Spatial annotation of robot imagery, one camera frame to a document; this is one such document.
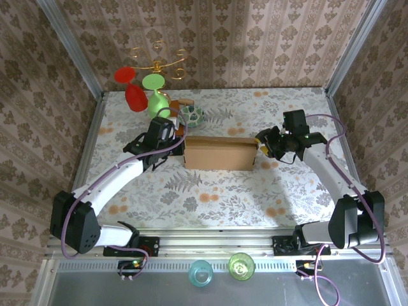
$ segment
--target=brown cardboard box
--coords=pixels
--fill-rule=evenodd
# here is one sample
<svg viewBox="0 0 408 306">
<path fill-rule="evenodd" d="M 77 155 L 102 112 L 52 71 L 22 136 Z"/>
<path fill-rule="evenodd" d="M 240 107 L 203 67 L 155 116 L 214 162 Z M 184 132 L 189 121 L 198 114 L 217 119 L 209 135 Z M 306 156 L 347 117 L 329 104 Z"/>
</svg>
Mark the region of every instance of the brown cardboard box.
<svg viewBox="0 0 408 306">
<path fill-rule="evenodd" d="M 253 138 L 187 136 L 184 166 L 197 170 L 252 171 L 257 149 Z"/>
</svg>

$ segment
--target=patterned wallpaper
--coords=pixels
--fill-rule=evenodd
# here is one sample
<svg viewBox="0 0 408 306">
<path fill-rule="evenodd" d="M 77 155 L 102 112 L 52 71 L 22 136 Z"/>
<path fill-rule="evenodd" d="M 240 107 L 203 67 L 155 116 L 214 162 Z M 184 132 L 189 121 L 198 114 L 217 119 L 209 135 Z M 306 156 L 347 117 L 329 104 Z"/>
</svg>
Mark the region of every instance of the patterned wallpaper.
<svg viewBox="0 0 408 306">
<path fill-rule="evenodd" d="M 386 199 L 386 232 L 408 289 L 408 1 L 389 0 L 335 94 L 360 178 Z"/>
<path fill-rule="evenodd" d="M 116 69 L 148 65 L 129 56 L 134 47 L 168 61 L 191 54 L 185 79 L 167 77 L 172 89 L 321 87 L 369 0 L 56 1 L 101 86 L 117 91 Z M 152 49 L 157 40 L 167 54 Z"/>
<path fill-rule="evenodd" d="M 28 305 L 96 102 L 35 1 L 0 1 L 0 42 L 0 305 Z"/>
</svg>

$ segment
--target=gold candle holder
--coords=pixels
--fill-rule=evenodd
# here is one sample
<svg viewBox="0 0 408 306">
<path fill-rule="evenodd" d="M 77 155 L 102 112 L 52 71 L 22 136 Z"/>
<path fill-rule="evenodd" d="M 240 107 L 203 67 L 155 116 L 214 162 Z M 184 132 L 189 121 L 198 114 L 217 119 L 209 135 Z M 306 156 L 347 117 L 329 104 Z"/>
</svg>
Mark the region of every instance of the gold candle holder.
<svg viewBox="0 0 408 306">
<path fill-rule="evenodd" d="M 168 49 L 168 45 L 165 41 L 163 40 L 157 40 L 153 43 L 153 48 L 156 50 L 162 49 L 164 47 L 164 54 L 166 53 Z M 149 67 L 132 67 L 133 69 L 140 69 L 140 70 L 151 70 L 152 73 L 165 73 L 163 70 L 167 67 L 173 66 L 175 64 L 178 64 L 180 62 L 185 61 L 189 53 L 185 49 L 178 49 L 176 52 L 176 55 L 181 57 L 177 61 L 174 61 L 169 64 L 164 64 L 162 59 L 156 59 L 153 60 L 149 54 L 144 48 L 142 47 L 136 47 L 132 49 L 133 52 L 135 53 L 134 55 L 130 55 L 131 57 L 137 58 L 140 55 L 140 51 L 143 51 L 145 55 L 149 58 L 150 62 L 152 62 L 152 65 Z M 186 76 L 186 70 L 184 68 L 177 68 L 175 71 L 175 76 L 170 76 L 173 80 L 181 80 Z"/>
</svg>

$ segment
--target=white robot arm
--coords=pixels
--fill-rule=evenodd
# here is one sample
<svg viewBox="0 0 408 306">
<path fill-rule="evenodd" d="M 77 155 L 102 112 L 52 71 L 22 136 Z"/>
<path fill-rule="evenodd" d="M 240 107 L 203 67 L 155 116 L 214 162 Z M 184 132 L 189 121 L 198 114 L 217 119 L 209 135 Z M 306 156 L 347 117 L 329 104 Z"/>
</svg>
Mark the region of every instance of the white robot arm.
<svg viewBox="0 0 408 306">
<path fill-rule="evenodd" d="M 256 139 L 265 145 L 261 150 L 269 158 L 279 161 L 285 153 L 294 152 L 318 175 L 335 203 L 330 221 L 296 226 L 292 237 L 280 239 L 280 250 L 288 254 L 316 244 L 334 244 L 339 249 L 377 240 L 383 244 L 384 197 L 350 176 L 330 153 L 331 140 L 310 133 L 303 110 L 285 112 L 282 130 L 277 126 L 263 130 Z"/>
<path fill-rule="evenodd" d="M 106 172 L 72 193 L 59 192 L 54 198 L 51 234 L 62 242 L 65 241 L 80 254 L 99 245 L 139 247 L 141 239 L 134 227 L 124 222 L 114 225 L 99 224 L 97 216 L 105 204 L 128 182 L 150 166 L 154 171 L 167 160 L 171 150 L 185 137 L 179 141 L 174 140 L 174 132 L 175 124 L 172 120 L 154 118 L 149 130 L 127 144 L 124 152 Z"/>
</svg>

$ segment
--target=floral tablecloth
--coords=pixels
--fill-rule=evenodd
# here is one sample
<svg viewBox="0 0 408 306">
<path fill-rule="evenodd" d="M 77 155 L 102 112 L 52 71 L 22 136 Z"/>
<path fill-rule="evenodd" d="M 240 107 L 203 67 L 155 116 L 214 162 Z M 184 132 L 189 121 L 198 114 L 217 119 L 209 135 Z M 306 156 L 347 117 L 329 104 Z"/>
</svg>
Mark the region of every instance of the floral tablecloth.
<svg viewBox="0 0 408 306">
<path fill-rule="evenodd" d="M 253 137 L 281 125 L 283 112 L 330 113 L 320 88 L 209 89 L 167 91 L 202 107 L 206 121 L 190 135 Z M 327 139 L 336 134 L 330 119 L 308 120 L 311 131 Z M 132 112 L 124 92 L 110 92 L 87 180 L 110 166 L 122 148 L 150 123 L 147 111 Z M 346 165 L 340 143 L 333 152 Z M 291 161 L 287 154 L 284 159 Z M 268 159 L 260 151 L 254 171 L 201 171 L 184 168 L 171 157 L 155 172 L 137 177 L 101 211 L 108 222 L 126 221 L 142 228 L 197 226 L 290 226 L 327 220 L 334 204 L 314 172 L 296 159 L 293 165 Z"/>
</svg>

